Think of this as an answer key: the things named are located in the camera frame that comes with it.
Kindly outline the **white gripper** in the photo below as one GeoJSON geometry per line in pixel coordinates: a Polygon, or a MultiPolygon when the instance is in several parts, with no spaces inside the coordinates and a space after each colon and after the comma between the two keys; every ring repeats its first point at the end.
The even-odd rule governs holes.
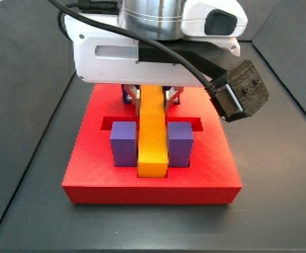
{"type": "MultiPolygon", "coordinates": [[[[84,8],[81,15],[160,43],[209,42],[240,56],[237,37],[248,24],[237,0],[117,0],[118,12],[100,14],[84,8]]],[[[159,84],[164,109],[180,104],[183,88],[197,86],[189,72],[151,45],[64,18],[72,40],[76,74],[89,83],[122,83],[140,113],[141,91],[133,84],[159,84]]]]}

